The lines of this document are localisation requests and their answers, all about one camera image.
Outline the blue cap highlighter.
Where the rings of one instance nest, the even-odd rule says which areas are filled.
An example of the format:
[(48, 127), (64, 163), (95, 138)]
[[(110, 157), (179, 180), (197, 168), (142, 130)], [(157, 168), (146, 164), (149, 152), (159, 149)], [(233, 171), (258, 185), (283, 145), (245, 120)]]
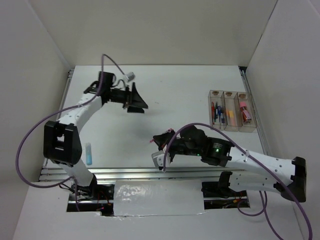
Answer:
[(85, 144), (85, 162), (88, 166), (93, 164), (92, 145), (89, 142)]

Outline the yellow cap highlighter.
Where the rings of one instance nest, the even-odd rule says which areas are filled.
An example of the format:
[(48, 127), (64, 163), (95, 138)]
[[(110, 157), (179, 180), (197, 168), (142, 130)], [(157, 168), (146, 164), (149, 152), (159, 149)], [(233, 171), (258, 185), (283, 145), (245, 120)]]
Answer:
[(234, 116), (234, 112), (232, 110), (229, 111), (229, 115), (230, 115), (230, 125), (231, 126), (236, 126), (236, 119)]

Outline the blue gel pen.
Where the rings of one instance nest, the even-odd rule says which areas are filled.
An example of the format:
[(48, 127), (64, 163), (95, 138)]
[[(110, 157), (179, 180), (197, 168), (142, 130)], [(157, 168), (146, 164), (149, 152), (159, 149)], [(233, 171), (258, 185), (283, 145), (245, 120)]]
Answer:
[(219, 112), (220, 123), (224, 125), (225, 124), (224, 108), (222, 106), (219, 106), (218, 108), (219, 108), (218, 112)]

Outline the red gel pen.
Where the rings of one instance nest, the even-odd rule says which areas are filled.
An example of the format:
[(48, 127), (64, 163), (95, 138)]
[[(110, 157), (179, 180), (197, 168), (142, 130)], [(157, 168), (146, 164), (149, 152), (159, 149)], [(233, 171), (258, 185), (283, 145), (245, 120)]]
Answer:
[(215, 110), (215, 103), (212, 101), (211, 102), (211, 122), (214, 125), (216, 122), (216, 110)]

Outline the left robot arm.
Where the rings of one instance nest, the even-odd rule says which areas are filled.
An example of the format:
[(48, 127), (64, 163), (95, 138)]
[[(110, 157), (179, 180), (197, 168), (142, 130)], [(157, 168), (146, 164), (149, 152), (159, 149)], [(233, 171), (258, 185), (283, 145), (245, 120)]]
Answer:
[(99, 187), (96, 176), (81, 159), (82, 128), (108, 102), (122, 104), (129, 113), (143, 114), (149, 107), (134, 83), (121, 90), (114, 87), (115, 80), (113, 73), (100, 71), (98, 80), (83, 92), (75, 107), (57, 121), (49, 120), (44, 125), (44, 157), (59, 165), (74, 180), (74, 189), (88, 200), (97, 197)]

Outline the purple refill pen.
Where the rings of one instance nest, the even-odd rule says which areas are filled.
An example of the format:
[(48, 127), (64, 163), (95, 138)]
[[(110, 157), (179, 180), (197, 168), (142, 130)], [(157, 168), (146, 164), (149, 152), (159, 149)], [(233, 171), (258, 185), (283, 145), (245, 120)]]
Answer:
[(217, 115), (218, 115), (219, 129), (221, 129), (221, 125), (222, 125), (221, 113), (222, 113), (221, 106), (218, 105), (218, 107), (217, 107)]

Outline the green gel pen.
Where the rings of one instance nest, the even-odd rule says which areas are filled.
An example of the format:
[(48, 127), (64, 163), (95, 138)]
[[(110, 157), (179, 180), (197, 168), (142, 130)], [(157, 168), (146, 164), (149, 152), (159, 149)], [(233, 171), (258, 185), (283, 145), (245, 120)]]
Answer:
[(215, 105), (215, 119), (216, 119), (215, 122), (219, 122), (219, 118), (218, 118), (218, 102), (216, 101), (214, 105)]

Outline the pink cap highlighter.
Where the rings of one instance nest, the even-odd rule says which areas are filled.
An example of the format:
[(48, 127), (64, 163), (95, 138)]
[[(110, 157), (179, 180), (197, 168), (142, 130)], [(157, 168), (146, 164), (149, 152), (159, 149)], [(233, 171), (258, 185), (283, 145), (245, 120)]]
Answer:
[(247, 104), (244, 101), (242, 101), (239, 103), (239, 108), (242, 115), (243, 123), (244, 124), (250, 123), (252, 121), (252, 118), (249, 113)]

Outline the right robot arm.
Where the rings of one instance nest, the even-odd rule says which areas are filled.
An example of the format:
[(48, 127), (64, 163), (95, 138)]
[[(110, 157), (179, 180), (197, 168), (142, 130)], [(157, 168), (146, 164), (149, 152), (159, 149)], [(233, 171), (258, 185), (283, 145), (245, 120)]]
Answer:
[(202, 129), (190, 124), (176, 133), (168, 130), (153, 136), (158, 151), (151, 155), (154, 165), (165, 171), (176, 155), (197, 156), (210, 166), (245, 170), (256, 174), (248, 177), (223, 171), (218, 190), (223, 196), (233, 192), (269, 191), (289, 201), (306, 201), (307, 168), (302, 157), (282, 159), (240, 147), (228, 138), (209, 137)]

